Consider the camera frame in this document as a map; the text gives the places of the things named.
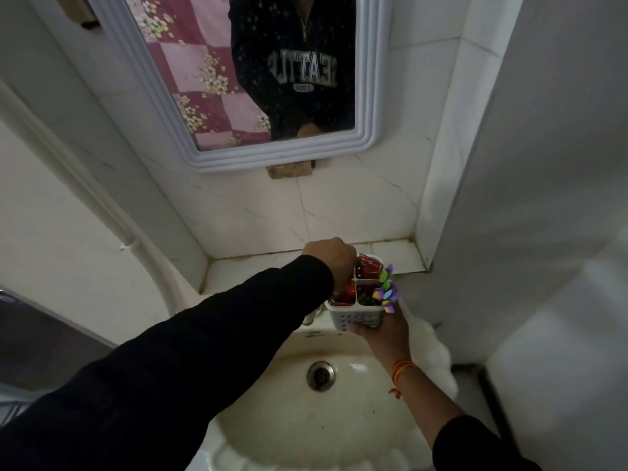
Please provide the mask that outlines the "person's left hand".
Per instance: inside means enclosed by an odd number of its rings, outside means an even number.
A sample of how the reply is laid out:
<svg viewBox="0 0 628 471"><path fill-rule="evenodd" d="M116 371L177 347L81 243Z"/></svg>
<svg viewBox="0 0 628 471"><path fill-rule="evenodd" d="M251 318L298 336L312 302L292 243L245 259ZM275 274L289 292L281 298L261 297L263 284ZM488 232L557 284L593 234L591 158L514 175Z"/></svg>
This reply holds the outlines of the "person's left hand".
<svg viewBox="0 0 628 471"><path fill-rule="evenodd" d="M356 250L356 248L352 245L346 244L339 237L333 237L330 239L307 243L301 254L314 257L323 262L330 270L334 278L334 253L337 250Z"/></svg>

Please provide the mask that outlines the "person's right hand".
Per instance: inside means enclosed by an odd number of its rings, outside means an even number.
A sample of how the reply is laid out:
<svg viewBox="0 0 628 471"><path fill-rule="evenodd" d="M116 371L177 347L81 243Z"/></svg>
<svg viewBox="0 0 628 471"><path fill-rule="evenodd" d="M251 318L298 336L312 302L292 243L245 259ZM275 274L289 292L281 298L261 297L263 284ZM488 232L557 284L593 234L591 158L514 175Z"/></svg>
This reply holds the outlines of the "person's right hand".
<svg viewBox="0 0 628 471"><path fill-rule="evenodd" d="M377 338L363 338L373 356L381 363L389 375L398 362L410 362L410 331L403 311L397 303L396 313L385 313L382 317L381 330Z"/></svg>

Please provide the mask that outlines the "white plastic caddy basket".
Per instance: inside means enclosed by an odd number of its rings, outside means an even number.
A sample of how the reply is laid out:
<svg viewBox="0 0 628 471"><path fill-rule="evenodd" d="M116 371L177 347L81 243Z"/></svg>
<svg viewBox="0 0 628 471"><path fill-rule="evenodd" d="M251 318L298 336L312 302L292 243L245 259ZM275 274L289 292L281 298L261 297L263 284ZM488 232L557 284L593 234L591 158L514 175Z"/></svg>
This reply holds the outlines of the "white plastic caddy basket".
<svg viewBox="0 0 628 471"><path fill-rule="evenodd" d="M329 304L329 299L325 301L324 306L330 312L334 327L338 331L346 331L348 323L362 323L377 327L385 314L383 308L378 305L333 307Z"/></svg>

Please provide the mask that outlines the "red toothpaste tube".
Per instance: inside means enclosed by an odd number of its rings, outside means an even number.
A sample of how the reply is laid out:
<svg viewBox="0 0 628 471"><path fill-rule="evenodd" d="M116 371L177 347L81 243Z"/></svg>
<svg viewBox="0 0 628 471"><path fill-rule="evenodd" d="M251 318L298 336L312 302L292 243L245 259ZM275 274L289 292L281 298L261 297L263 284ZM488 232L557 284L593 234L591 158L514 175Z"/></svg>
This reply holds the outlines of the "red toothpaste tube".
<svg viewBox="0 0 628 471"><path fill-rule="evenodd" d="M348 280L345 291L334 293L328 301L329 304L333 307L377 306L373 293L381 285L383 270L381 261L370 255L360 254L354 276Z"/></svg>

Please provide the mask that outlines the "person's left forearm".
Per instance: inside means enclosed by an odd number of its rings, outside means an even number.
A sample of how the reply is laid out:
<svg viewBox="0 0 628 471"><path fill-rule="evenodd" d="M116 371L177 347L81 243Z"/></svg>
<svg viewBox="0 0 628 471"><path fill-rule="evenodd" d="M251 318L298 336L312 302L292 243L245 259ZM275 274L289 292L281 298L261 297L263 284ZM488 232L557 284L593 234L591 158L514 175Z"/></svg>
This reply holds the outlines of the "person's left forearm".
<svg viewBox="0 0 628 471"><path fill-rule="evenodd" d="M185 471L333 290L300 255L147 329L0 427L0 471Z"/></svg>

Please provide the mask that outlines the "person's right forearm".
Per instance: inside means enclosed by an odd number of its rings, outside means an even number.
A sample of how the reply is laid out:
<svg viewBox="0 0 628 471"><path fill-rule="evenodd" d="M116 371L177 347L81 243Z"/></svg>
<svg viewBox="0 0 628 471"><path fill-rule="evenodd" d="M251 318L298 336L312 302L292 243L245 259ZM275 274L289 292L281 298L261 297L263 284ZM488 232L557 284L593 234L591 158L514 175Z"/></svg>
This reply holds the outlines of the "person's right forearm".
<svg viewBox="0 0 628 471"><path fill-rule="evenodd" d="M466 414L413 362L398 362L391 377L391 392L411 411L431 449L435 471L542 471Z"/></svg>

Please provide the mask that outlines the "colourful plastic flower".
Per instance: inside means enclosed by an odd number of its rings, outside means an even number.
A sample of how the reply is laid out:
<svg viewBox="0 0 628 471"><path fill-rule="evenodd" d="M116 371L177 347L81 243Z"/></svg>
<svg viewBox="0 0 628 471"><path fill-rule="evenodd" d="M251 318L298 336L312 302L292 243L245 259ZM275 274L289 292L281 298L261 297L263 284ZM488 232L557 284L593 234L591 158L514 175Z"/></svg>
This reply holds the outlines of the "colourful plastic flower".
<svg viewBox="0 0 628 471"><path fill-rule="evenodd" d="M394 283L394 266L389 264L380 272L378 286L371 295L376 304L383 308L384 312L390 315L396 313L399 293L397 285Z"/></svg>

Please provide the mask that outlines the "metal sink drain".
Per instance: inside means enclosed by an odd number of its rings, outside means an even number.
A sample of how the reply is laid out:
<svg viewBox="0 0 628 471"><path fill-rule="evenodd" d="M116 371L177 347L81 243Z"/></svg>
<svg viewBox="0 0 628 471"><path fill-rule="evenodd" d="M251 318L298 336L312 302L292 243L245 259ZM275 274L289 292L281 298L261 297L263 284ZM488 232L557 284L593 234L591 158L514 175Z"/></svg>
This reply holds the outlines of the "metal sink drain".
<svg viewBox="0 0 628 471"><path fill-rule="evenodd" d="M306 373L308 387L316 392L324 393L335 383L336 371L326 361L317 361L310 365Z"/></svg>

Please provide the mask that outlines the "white ceramic washbasin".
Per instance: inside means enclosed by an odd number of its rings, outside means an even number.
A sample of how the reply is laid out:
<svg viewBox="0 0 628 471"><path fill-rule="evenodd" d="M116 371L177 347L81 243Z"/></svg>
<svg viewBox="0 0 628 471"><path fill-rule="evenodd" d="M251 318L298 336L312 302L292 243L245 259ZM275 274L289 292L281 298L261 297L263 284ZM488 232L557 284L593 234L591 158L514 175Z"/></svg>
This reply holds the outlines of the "white ceramic washbasin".
<svg viewBox="0 0 628 471"><path fill-rule="evenodd" d="M336 371L325 392L306 373ZM420 471L431 449L367 342L326 312L293 332L270 366L207 428L186 471Z"/></svg>

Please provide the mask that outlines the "dark wooden door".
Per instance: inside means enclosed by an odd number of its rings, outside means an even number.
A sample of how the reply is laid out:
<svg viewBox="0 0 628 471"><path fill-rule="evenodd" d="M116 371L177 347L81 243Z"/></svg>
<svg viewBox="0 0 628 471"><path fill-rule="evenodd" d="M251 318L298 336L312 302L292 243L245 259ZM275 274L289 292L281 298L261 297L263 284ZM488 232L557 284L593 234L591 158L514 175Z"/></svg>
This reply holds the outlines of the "dark wooden door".
<svg viewBox="0 0 628 471"><path fill-rule="evenodd" d="M0 289L0 427L114 348Z"/></svg>

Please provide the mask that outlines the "small wooden wall block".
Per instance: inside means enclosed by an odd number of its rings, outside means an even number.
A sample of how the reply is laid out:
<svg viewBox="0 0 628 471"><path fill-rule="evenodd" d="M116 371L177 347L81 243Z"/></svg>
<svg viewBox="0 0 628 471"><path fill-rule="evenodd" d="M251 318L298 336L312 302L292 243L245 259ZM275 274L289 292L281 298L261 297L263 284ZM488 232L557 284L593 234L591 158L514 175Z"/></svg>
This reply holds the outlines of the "small wooden wall block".
<svg viewBox="0 0 628 471"><path fill-rule="evenodd" d="M272 180L311 176L316 167L316 160L268 166L266 171Z"/></svg>

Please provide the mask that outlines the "white framed wall mirror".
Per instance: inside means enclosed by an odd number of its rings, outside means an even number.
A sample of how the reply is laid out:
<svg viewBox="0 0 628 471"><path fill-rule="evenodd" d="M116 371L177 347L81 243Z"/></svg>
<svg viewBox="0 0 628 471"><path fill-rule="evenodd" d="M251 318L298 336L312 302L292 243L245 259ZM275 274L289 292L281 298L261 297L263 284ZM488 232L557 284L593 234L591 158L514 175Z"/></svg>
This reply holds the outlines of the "white framed wall mirror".
<svg viewBox="0 0 628 471"><path fill-rule="evenodd" d="M195 173L218 173L290 162L354 154L380 140L384 121L385 67L392 0L357 0L355 127L318 134L213 150L200 150L184 126L166 82L158 72L146 43L141 40L131 8L125 0L88 0L115 48L132 66L145 94L168 133L179 157Z"/></svg>

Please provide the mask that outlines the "white wall pipe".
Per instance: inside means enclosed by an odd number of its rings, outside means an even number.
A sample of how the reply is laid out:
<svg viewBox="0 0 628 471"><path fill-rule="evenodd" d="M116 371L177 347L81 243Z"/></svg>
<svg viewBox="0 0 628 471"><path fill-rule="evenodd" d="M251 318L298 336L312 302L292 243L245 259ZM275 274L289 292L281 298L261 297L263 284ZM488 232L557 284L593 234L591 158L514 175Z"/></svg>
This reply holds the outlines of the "white wall pipe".
<svg viewBox="0 0 628 471"><path fill-rule="evenodd" d="M133 254L160 292L169 316L182 305L166 257L91 175L73 150L0 78L0 119L45 167Z"/></svg>

